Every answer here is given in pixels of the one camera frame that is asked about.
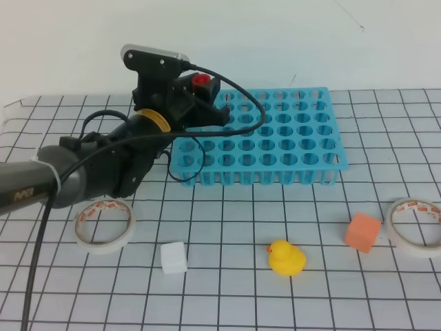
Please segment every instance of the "white wall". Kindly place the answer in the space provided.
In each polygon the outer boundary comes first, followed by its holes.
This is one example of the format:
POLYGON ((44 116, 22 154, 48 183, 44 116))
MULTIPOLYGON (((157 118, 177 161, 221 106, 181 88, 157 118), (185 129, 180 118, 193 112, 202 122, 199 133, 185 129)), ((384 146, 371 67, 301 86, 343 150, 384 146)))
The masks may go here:
POLYGON ((0 104, 129 92, 125 43, 183 52, 248 88, 294 75, 293 87, 441 87, 441 1, 338 1, 347 12, 334 0, 1 0, 0 104))

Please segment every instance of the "black grid line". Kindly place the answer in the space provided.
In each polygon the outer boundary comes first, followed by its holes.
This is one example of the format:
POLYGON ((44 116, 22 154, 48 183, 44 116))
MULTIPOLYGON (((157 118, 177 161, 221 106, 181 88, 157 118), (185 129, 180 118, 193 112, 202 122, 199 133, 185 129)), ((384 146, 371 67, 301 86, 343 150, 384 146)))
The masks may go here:
MULTIPOLYGON (((248 222, 248 221, 232 221, 232 222, 229 222, 229 223, 248 223, 248 224, 250 224, 251 222, 248 222)), ((285 222, 256 222, 257 224, 285 224, 285 222)), ((299 221, 299 222, 287 222, 288 224, 313 224, 313 222, 302 222, 302 221, 299 221)), ((402 224, 402 225, 418 225, 418 224, 422 224, 422 225, 433 225, 433 226, 438 226, 436 223, 418 223, 418 222, 415 222, 415 223, 396 223, 396 222, 393 222, 394 224, 402 224)), ((349 222, 322 222, 322 223, 320 223, 320 224, 347 224, 347 225, 349 225, 349 222)), ((0 243, 35 243, 35 241, 0 241, 0 243)), ((56 241, 44 241, 43 243, 49 243, 49 244, 51 244, 51 243, 57 243, 56 241)), ((76 241, 62 241, 61 242, 62 244, 67 244, 67 243, 76 243, 76 241)), ((130 244, 142 244, 142 243, 151 243, 151 244, 155 244, 155 241, 131 241, 130 242, 130 244)), ((167 243, 166 241, 158 241, 158 243, 159 244, 162 244, 162 243, 167 243)), ((208 243, 208 242, 197 242, 197 241, 192 241, 191 242, 191 244, 192 245, 220 245, 220 243, 215 243, 215 242, 213 242, 213 243, 208 243)), ((223 245, 253 245, 253 243, 223 243, 223 245)), ((255 243, 254 245, 256 245, 256 246, 263 246, 263 245, 267 245, 267 244, 264 244, 264 243, 255 243)), ((312 246, 312 247, 318 247, 318 246, 321 246, 321 245, 319 245, 319 244, 315 244, 315 243, 303 243, 303 242, 300 242, 300 243, 297 243, 297 245, 301 245, 301 246, 312 246)), ((322 244, 322 246, 324 246, 324 247, 347 247, 347 245, 345 245, 345 244, 337 244, 337 243, 324 243, 324 244, 322 244)), ((375 245, 372 245, 372 247, 389 247, 389 245, 381 245, 381 244, 375 244, 375 245)))
POLYGON ((7 107, 12 106, 12 105, 14 105, 16 103, 20 103, 20 105, 22 106, 23 104, 21 103, 21 100, 23 100, 23 99, 16 100, 14 102, 8 103, 7 105, 4 105, 3 108, 7 108, 7 107))
MULTIPOLYGON (((342 179, 342 189, 343 189, 343 194, 345 195, 347 214, 348 214, 349 219, 352 221, 351 210, 349 208, 349 203, 347 201, 347 195, 346 195, 345 184, 343 182, 343 179, 342 179)), ((365 273, 363 272, 363 265, 361 263, 360 252, 358 250, 357 250, 357 259, 358 259, 358 264, 360 265, 360 273, 361 273, 361 277, 363 280, 363 286, 365 287, 366 301, 367 301, 367 307, 369 309, 369 317, 371 318, 372 330, 376 330, 375 321, 373 320, 373 315, 372 315, 372 308, 371 308, 369 293, 367 292, 366 277, 365 277, 365 273)))
MULTIPOLYGON (((384 247, 384 248, 390 248, 390 246, 378 246, 378 247, 384 247)), ((1 267, 15 267, 16 265, 1 265, 1 267)), ((49 265, 39 265, 39 267, 42 268, 49 268, 49 265)), ((53 269, 56 268, 70 268, 70 269, 79 269, 82 267, 79 267, 77 265, 53 265, 52 266, 53 269)), ((90 265, 87 268, 116 268, 116 266, 102 266, 102 265, 90 265)), ((145 269, 150 269, 149 266, 139 266, 139 265, 120 265, 119 269, 124 269, 124 268, 145 268, 145 269)), ((158 266, 154 266, 153 269, 161 269, 161 267, 158 266)), ((188 268, 189 270, 218 270, 219 267, 190 267, 188 268)), ((233 267, 222 267, 222 270, 253 270, 254 268, 233 268, 233 267)), ((271 268, 255 268, 255 270, 271 270, 271 268)), ((305 271, 321 271, 324 272, 325 269, 320 269, 320 268, 305 268, 305 271)), ((327 268, 326 271, 328 272, 360 272, 359 269, 329 269, 327 268)), ((397 270, 364 270, 365 274, 369 274, 369 273, 398 273, 397 270)), ((433 271, 423 271, 423 270, 413 270, 413 271, 407 271, 407 270, 401 270, 399 271, 402 274, 433 274, 433 271)))
MULTIPOLYGON (((187 242, 190 242, 190 237, 192 235, 192 219, 193 219, 193 210, 194 210, 194 191, 195 191, 196 186, 193 186, 192 188, 192 209, 190 210, 190 220, 189 220, 189 230, 188 230, 188 240, 187 242)), ((190 251, 190 244, 187 244, 187 254, 186 254, 186 259, 188 262, 188 256, 189 256, 189 251, 190 251)), ((187 273, 184 274, 184 281, 182 284, 182 299, 181 299, 181 313, 179 316, 179 331, 181 331, 182 328, 182 318, 183 318, 183 313, 184 313, 184 304, 185 304, 185 284, 187 281, 187 273)))
MULTIPOLYGON (((107 97, 107 101, 105 102, 104 110, 107 110, 107 105, 109 104, 110 95, 107 97)), ((101 126, 103 125, 104 116, 100 116, 101 119, 99 119, 99 126, 98 129, 96 129, 97 132, 100 132, 101 126)))
POLYGON ((223 208, 225 196, 225 187, 222 187, 222 209, 220 210, 220 247, 219 247, 219 279, 218 279, 218 318, 217 323, 221 321, 221 286, 222 286, 222 247, 223 247, 223 208))
MULTIPOLYGON (((401 105, 402 103, 401 102, 397 102, 397 103, 393 103, 393 104, 397 104, 397 105, 401 105)), ((435 104, 438 104, 438 105, 440 105, 441 103, 424 103, 424 104, 426 104, 426 105, 435 105, 435 104)), ((63 107, 63 108, 78 108, 78 107, 80 107, 81 105, 78 105, 78 106, 61 106, 61 107, 63 107)), ((21 106, 21 108, 33 108, 34 106, 21 106)), ((44 108, 44 107, 46 107, 46 108, 55 108, 56 106, 38 106, 39 108, 44 108)), ((102 106, 84 106, 84 107, 93 107, 93 108, 100 108, 100 107, 105 107, 105 105, 102 105, 102 106)), ((118 107, 118 108, 121 108, 121 107, 129 107, 129 106, 108 106, 109 108, 112 108, 112 107, 118 107)), ((434 114, 433 116, 411 116, 411 117, 407 117, 407 116, 383 116, 385 119, 433 119, 433 118, 437 118, 437 119, 439 119, 440 117, 441 117, 441 115, 436 115, 436 114, 434 114)), ((357 116, 357 117, 354 117, 354 116, 336 116, 336 119, 354 119, 354 118, 357 118, 357 119, 378 119, 378 118, 380 118, 380 116, 357 116)), ((8 119, 8 121, 9 120, 13 120, 13 119, 28 119, 27 117, 14 117, 14 118, 11 118, 11 119, 8 119)), ((44 120, 47 120, 47 119, 32 119, 33 121, 44 121, 44 120)), ((54 119, 55 121, 62 121, 62 120, 64 120, 64 119, 54 119)), ((104 121, 119 121, 118 119, 111 119, 111 118, 109 118, 109 119, 104 119, 104 121)))
POLYGON ((325 258, 325 249, 323 248, 322 230, 320 229, 320 224, 318 222, 319 216, 318 216, 317 203, 315 202, 316 191, 314 190, 314 186, 312 186, 312 194, 314 196, 314 209, 316 210, 316 222, 317 222, 317 227, 318 227, 318 237, 320 238, 320 248, 322 251, 323 267, 324 267, 324 271, 325 271, 326 286, 328 289, 329 308, 331 310, 332 328, 335 330, 336 329, 336 319, 334 318, 334 309, 332 308, 331 288, 329 287, 328 269, 326 268, 326 258, 325 258))
MULTIPOLYGON (((159 200, 159 199, 142 199, 142 200, 135 199, 134 201, 161 202, 162 200, 159 200)), ((188 203, 192 202, 192 200, 187 200, 187 199, 185 199, 185 200, 184 199, 183 200, 176 200, 175 199, 175 200, 164 200, 164 201, 166 201, 166 202, 188 202, 188 203)), ((222 200, 198 200, 198 202, 199 201, 201 201, 201 202, 221 202, 222 200)), ((251 202, 251 200, 225 200, 225 201, 228 201, 228 202, 251 202)), ((272 203, 272 202, 277 203, 277 202, 279 202, 279 203, 282 203, 283 201, 282 200, 256 200, 255 202, 256 203, 261 203, 261 202, 266 202, 266 203, 272 203)), ((314 202, 314 200, 285 200, 285 202, 301 202, 301 203, 304 203, 304 202, 314 202)), ((345 200, 316 200, 316 202, 345 202, 345 200)), ((392 203, 392 202, 395 202, 395 201, 390 201, 390 200, 384 200, 384 201, 376 201, 376 200, 350 200, 349 201, 349 203, 363 203, 363 202, 392 203)), ((157 221, 157 219, 145 219, 144 221, 157 221)))
MULTIPOLYGON (((338 203, 345 203, 344 201, 334 201, 334 202, 338 202, 338 203)), ((33 219, 14 219, 12 220, 14 222, 20 222, 20 221, 24 221, 24 222, 29 222, 29 221, 34 221, 33 219)), ((51 220, 48 223, 53 223, 53 222, 58 222, 59 220, 51 220)), ((137 222, 157 222, 157 219, 140 219, 137 222)), ((110 219, 110 220, 106 220, 104 222, 121 222, 121 220, 117 220, 117 219, 110 219)), ((172 222, 172 223, 178 223, 178 222, 186 222, 186 221, 165 221, 162 220, 162 222, 172 222)), ((198 222, 208 222, 208 221, 192 221, 193 223, 198 223, 198 222)), ((220 223, 221 221, 209 221, 210 223, 220 223)), ((224 221, 226 223, 251 223, 251 221, 224 221)), ((256 223, 269 223, 269 224, 277 224, 277 223, 285 223, 284 221, 256 221, 256 223)), ((306 224, 311 224, 310 221, 288 221, 288 223, 306 223, 306 224)), ((326 221, 326 222, 321 222, 324 224, 349 224, 348 221, 326 221)), ((393 222, 394 224, 423 224, 423 225, 437 225, 436 223, 432 223, 432 222, 393 222)), ((35 241, 24 241, 24 240, 8 240, 8 241, 0 241, 0 243, 34 243, 35 241)), ((43 243, 56 243, 56 241, 43 241, 43 243)), ((73 241, 62 241, 62 243, 74 243, 73 241)), ((155 243, 154 241, 131 241, 128 244, 132 244, 132 243, 155 243)), ((308 243, 299 243, 299 245, 314 245, 314 244, 308 244, 308 243)), ((329 245, 329 246, 338 246, 338 244, 323 244, 324 246, 329 245)))
MULTIPOLYGON (((31 133, 31 132, 22 132, 22 133, 25 133, 25 134, 41 134, 41 133, 31 133)), ((412 132, 389 132, 389 133, 412 133, 412 132)), ((18 150, 34 150, 35 149, 33 147, 19 147, 19 146, 11 146, 11 145, 0 146, 0 148, 12 148, 12 147, 16 148, 18 150)), ((401 150, 401 149, 419 150, 421 147, 400 147, 400 146, 396 146, 396 147, 393 147, 393 148, 395 148, 397 150, 401 150)), ((431 146, 431 147, 423 147, 423 148, 437 150, 437 149, 440 149, 441 146, 431 146)), ((347 147, 345 147, 345 149, 346 150, 347 149, 361 149, 361 146, 360 147, 347 146, 347 147)), ((390 149, 392 149, 392 147, 364 147, 364 149, 366 149, 366 150, 390 150, 390 149)), ((155 163, 155 164, 159 164, 159 165, 162 165, 162 166, 166 166, 167 165, 166 163, 155 163)))
POLYGON ((251 188, 252 192, 252 221, 253 221, 253 278, 254 278, 254 324, 256 331, 258 331, 258 307, 257 307, 257 269, 256 269, 256 209, 254 208, 254 184, 251 188))
MULTIPOLYGON (((336 117, 337 119, 355 119, 355 117, 336 117)), ((356 117, 357 119, 381 119, 381 118, 383 118, 383 119, 434 119, 434 117, 415 117, 415 116, 412 116, 412 117, 387 117, 387 116, 384 116, 384 117, 381 117, 381 116, 379 116, 379 117, 356 117)), ((48 121, 49 119, 32 119, 31 121, 48 121)), ((52 119, 54 122, 57 122, 57 121, 75 121, 75 119, 52 119)), ((117 120, 117 119, 93 119, 93 121, 101 121, 100 122, 100 125, 102 124, 102 123, 106 123, 106 122, 118 122, 119 120, 117 120)), ((108 132, 108 131, 105 131, 105 132, 103 132, 103 131, 100 131, 100 129, 101 128, 99 128, 99 129, 97 129, 97 131, 99 131, 100 133, 110 133, 110 132, 108 132)), ((20 133, 21 131, 14 131, 14 130, 12 130, 12 131, 7 131, 7 132, 3 132, 3 133, 20 133)), ((405 132, 405 133, 408 133, 408 132, 411 132, 411 131, 393 131, 393 130, 388 130, 387 128, 385 128, 384 130, 382 130, 382 131, 361 131, 361 133, 385 133, 385 132, 389 132, 389 133, 403 133, 403 132, 405 132)), ((441 132, 441 130, 436 130, 436 131, 433 131, 433 130, 416 130, 416 132, 417 133, 439 133, 439 132, 441 132)), ((41 134, 41 133, 35 133, 35 132, 24 132, 24 133, 26 133, 26 134, 41 134)), ((70 134, 69 132, 49 132, 50 134, 70 134)), ((358 131, 340 131, 340 133, 345 133, 345 134, 347 134, 347 133, 354 133, 354 134, 356 134, 356 133, 358 133, 358 131)))
MULTIPOLYGON (((396 165, 415 165, 415 166, 421 166, 424 165, 425 163, 370 163, 370 165, 392 165, 392 166, 396 166, 396 165)), ((157 166, 165 166, 165 164, 163 163, 155 163, 155 165, 157 166)), ((350 164, 351 166, 365 166, 367 165, 367 163, 352 163, 350 164)), ((164 183, 164 181, 159 181, 159 180, 151 180, 151 179, 146 179, 144 181, 142 181, 143 183, 164 183)), ((394 184, 394 183, 404 183, 402 181, 345 181, 345 183, 372 183, 372 184, 394 184)), ((412 181, 412 184, 427 184, 427 183, 441 183, 441 181, 412 181)), ((188 199, 164 199, 165 201, 190 201, 190 198, 188 199)), ((162 199, 135 199, 135 201, 162 201, 162 199)), ((222 199, 206 199, 206 200, 201 200, 201 201, 222 201, 222 199)), ((224 201, 251 201, 251 200, 240 200, 240 199, 224 199, 224 201)), ((283 200, 256 200, 257 202, 283 202, 283 200)), ((286 202, 297 202, 299 200, 285 200, 286 202)))
MULTIPOLYGON (((349 99, 350 99, 351 102, 352 102, 352 99, 351 99, 351 93, 349 93, 349 99)), ((354 109, 353 109, 353 105, 351 105, 351 107, 352 107, 352 112, 354 113, 354 116, 355 116, 355 111, 354 111, 354 109)), ((365 156, 366 156, 366 160, 367 160, 367 163, 368 163, 367 166, 368 166, 368 169, 369 169, 369 174, 370 174, 370 176, 371 176, 371 179, 373 180, 372 170, 371 170, 371 166, 369 165, 369 159, 368 159, 368 157, 367 157, 367 153, 366 153, 366 150, 365 150, 365 146, 364 146, 364 144, 363 144, 363 140, 362 140, 362 137, 361 137, 361 134, 360 134, 360 133, 359 133, 359 135, 360 135, 360 141, 361 141, 361 144, 362 144, 362 148, 363 148, 363 150, 365 151, 365 156)), ((378 192, 377 192, 377 187, 374 185, 373 188, 374 188, 374 191, 375 191, 375 196, 376 196, 376 198, 377 198, 377 201, 379 201, 379 198, 378 198, 378 192)), ((382 208, 381 208, 380 202, 378 202, 378 207, 380 208, 381 217, 383 218, 383 221, 384 221, 384 215, 383 215, 383 211, 382 211, 382 208)), ((401 277, 401 274, 400 274, 400 269, 398 268, 398 264, 397 264, 397 261, 396 261, 395 253, 394 253, 393 248, 392 248, 392 244, 391 244, 391 253, 392 253, 392 256, 393 256, 393 260, 394 260, 394 262, 395 262, 395 265, 396 265, 396 269, 397 269, 397 271, 398 271, 398 277, 399 277, 400 282, 401 282, 402 291, 403 291, 403 295, 404 295, 404 301, 405 301, 405 303, 406 303, 407 312, 408 312, 408 314, 409 314, 409 319, 410 319, 410 322, 411 322, 411 326, 412 326, 412 328, 415 328, 415 326, 414 326, 414 324, 413 324, 412 316, 411 316, 411 311, 410 311, 410 308, 409 308, 409 303, 407 302, 406 292, 405 292, 405 290, 404 290, 404 284, 403 284, 403 282, 402 282, 402 277, 401 277)))
MULTIPOLYGON (((385 104, 388 104, 388 105, 394 105, 394 104, 398 104, 399 105, 399 104, 401 104, 400 102, 380 102, 380 103, 385 103, 385 104)), ((419 105, 419 104, 426 104, 426 103, 429 103, 429 102, 406 102, 406 103, 419 105)), ((350 103, 332 103, 332 104, 335 105, 335 106, 350 105, 350 103)), ((371 105, 371 104, 375 104, 375 102, 354 102, 352 104, 353 105, 371 105)), ((77 107, 77 106, 78 105, 65 105, 63 107, 77 107)), ((129 106, 129 105, 121 104, 121 105, 112 105, 112 106, 114 106, 114 107, 126 107, 126 106, 129 106)), ((33 107, 33 106, 31 106, 31 105, 22 105, 22 107, 33 107)), ((93 106, 90 105, 88 107, 104 107, 104 105, 93 105, 93 106)))
MULTIPOLYGON (((23 294, 23 291, 10 291, 10 293, 15 293, 15 294, 23 294)), ((75 294, 75 292, 48 292, 48 291, 36 291, 36 292, 32 292, 33 294, 65 294, 65 295, 72 295, 75 294)), ((78 294, 84 294, 84 295, 112 295, 112 292, 78 292, 78 294)), ((138 297, 145 297, 144 293, 118 293, 119 296, 138 296, 138 297)), ((176 297, 179 296, 179 293, 155 293, 155 297, 176 297)), ((367 298, 362 298, 362 297, 308 297, 308 296, 302 296, 302 295, 290 295, 289 293, 287 295, 253 295, 253 294, 184 294, 184 297, 225 297, 225 298, 270 298, 270 299, 321 299, 321 300, 354 300, 354 301, 367 301, 367 298)), ((394 297, 394 298, 375 298, 375 297, 370 297, 369 300, 370 301, 397 301, 400 300, 401 298, 399 297, 394 297)), ((414 298, 414 299, 407 299, 408 301, 437 301, 439 302, 439 299, 432 299, 432 298, 414 298)), ((100 322, 103 324, 110 324, 111 322, 108 321, 103 321, 100 322)))
POLYGON ((52 117, 51 120, 50 120, 50 123, 49 123, 48 129, 46 130, 46 132, 44 132, 44 138, 43 138, 43 140, 41 141, 41 144, 40 144, 39 148, 41 148, 41 146, 43 146, 43 142, 44 142, 44 140, 46 139, 46 137, 47 137, 47 135, 48 135, 48 133, 49 133, 50 127, 52 126, 52 123, 54 123, 55 116, 57 115, 58 111, 60 110, 61 103, 63 102, 63 98, 64 98, 64 95, 61 97, 60 102, 58 103, 58 106, 57 106, 57 108, 56 108, 56 110, 55 110, 55 113, 54 113, 54 117, 52 117))
MULTIPOLYGON (((287 209, 285 205, 285 188, 282 186, 282 198, 283 198, 283 217, 285 219, 285 239, 286 241, 289 241, 288 237, 288 221, 287 221, 287 209)), ((294 303, 294 289, 293 289, 293 283, 292 283, 292 276, 289 276, 289 287, 291 290, 291 304, 292 304, 292 315, 294 320, 294 329, 297 328, 297 321, 296 321, 296 304, 294 303)))
MULTIPOLYGON (((2 319, 0 321, 5 322, 17 322, 17 320, 14 319, 2 319)), ((35 323, 45 323, 45 324, 64 324, 65 322, 62 321, 35 321, 35 323)), ((71 322, 71 324, 84 324, 84 322, 71 322)), ((101 325, 101 322, 88 322, 90 325, 101 325)), ((135 325, 135 326, 185 326, 185 327, 200 327, 200 328, 217 328, 217 327, 223 327, 223 328, 255 328, 254 325, 234 325, 234 324, 225 324, 225 325, 217 325, 217 324, 176 324, 176 323, 119 323, 119 322, 111 322, 108 323, 108 325, 135 325)), ((280 330, 293 330, 292 327, 288 326, 276 326, 276 325, 260 325, 259 328, 271 328, 271 329, 280 329, 280 330)), ((299 330, 334 330, 334 328, 315 328, 315 327, 301 327, 297 328, 299 330)), ((357 330, 357 331, 370 331, 372 328, 338 328, 338 330, 357 330)), ((439 329, 424 329, 424 328, 416 328, 416 329, 409 329, 409 328, 382 328, 381 330, 384 331, 439 331, 439 329)))
POLYGON ((74 128, 72 129, 72 132, 69 134, 70 136, 72 136, 72 135, 74 134, 75 127, 76 127, 76 125, 78 124, 78 120, 79 120, 79 118, 80 118, 80 114, 81 114, 81 112, 83 111, 84 103, 85 103, 85 100, 87 99, 87 97, 88 97, 87 95, 84 96, 83 103, 81 104, 80 111, 78 112, 78 116, 77 116, 76 119, 75 119, 74 128))

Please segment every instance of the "white cube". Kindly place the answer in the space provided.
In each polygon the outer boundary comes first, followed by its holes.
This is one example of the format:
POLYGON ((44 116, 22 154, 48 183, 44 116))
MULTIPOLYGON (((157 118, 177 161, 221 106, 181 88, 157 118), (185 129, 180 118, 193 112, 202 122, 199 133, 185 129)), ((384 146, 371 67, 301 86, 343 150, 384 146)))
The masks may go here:
POLYGON ((161 245, 161 265, 165 274, 187 271, 187 258, 183 242, 161 245))

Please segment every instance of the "orange foam cube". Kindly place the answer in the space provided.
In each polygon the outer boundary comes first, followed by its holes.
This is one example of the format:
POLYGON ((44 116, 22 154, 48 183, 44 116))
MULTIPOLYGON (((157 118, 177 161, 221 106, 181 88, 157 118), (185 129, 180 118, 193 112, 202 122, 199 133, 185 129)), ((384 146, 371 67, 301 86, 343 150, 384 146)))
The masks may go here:
POLYGON ((358 212, 347 228, 345 243, 363 253, 369 253, 380 226, 379 220, 358 212))

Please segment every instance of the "red button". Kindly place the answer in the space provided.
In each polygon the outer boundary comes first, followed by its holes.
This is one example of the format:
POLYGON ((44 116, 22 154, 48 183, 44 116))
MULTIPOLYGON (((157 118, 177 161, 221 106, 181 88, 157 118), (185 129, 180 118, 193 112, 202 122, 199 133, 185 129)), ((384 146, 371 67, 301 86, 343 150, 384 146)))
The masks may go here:
POLYGON ((208 74, 197 74, 192 79, 193 88, 209 83, 212 78, 208 74))

